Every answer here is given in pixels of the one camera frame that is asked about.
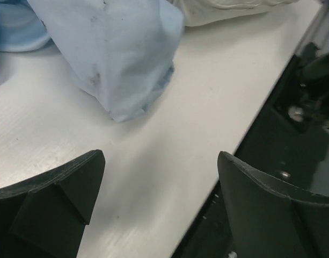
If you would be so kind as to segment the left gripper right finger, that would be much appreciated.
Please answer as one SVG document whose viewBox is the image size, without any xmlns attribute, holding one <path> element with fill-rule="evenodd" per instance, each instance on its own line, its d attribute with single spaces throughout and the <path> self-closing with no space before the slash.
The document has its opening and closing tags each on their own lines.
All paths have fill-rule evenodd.
<svg viewBox="0 0 329 258">
<path fill-rule="evenodd" d="M 238 257 L 329 257 L 329 197 L 227 152 L 217 167 Z"/>
</svg>

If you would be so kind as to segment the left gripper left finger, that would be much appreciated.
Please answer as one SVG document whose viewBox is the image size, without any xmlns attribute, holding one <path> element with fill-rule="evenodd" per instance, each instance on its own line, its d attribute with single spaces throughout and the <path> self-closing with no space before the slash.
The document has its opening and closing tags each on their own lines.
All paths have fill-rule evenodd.
<svg viewBox="0 0 329 258">
<path fill-rule="evenodd" d="M 76 257 L 104 169 L 97 149 L 0 188 L 0 257 Z"/>
</svg>

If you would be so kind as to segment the light blue pillowcase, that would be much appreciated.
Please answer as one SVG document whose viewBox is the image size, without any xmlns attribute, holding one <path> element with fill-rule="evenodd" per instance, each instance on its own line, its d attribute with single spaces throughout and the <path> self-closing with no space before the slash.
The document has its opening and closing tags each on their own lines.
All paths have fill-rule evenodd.
<svg viewBox="0 0 329 258">
<path fill-rule="evenodd" d="M 117 122 L 144 115 L 163 93 L 183 31 L 169 1 L 0 1 L 0 52 L 52 41 L 78 87 Z"/>
</svg>

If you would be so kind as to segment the white pillow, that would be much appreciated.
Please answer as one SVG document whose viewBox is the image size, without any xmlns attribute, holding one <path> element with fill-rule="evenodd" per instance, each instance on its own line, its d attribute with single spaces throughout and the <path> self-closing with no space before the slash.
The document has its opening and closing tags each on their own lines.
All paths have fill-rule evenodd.
<svg viewBox="0 0 329 258">
<path fill-rule="evenodd" d="M 322 1 L 169 1 L 184 17 L 189 28 L 223 22 L 254 21 L 266 24 L 295 22 L 309 4 L 320 7 Z"/>
</svg>

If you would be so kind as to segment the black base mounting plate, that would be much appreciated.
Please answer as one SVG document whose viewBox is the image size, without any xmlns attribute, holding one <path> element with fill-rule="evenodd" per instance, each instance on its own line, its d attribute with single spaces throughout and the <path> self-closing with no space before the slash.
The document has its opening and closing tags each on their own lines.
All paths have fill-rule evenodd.
<svg viewBox="0 0 329 258">
<path fill-rule="evenodd" d="M 329 197 L 329 46 L 296 52 L 236 152 L 251 167 Z M 238 257 L 219 182 L 174 257 Z"/>
</svg>

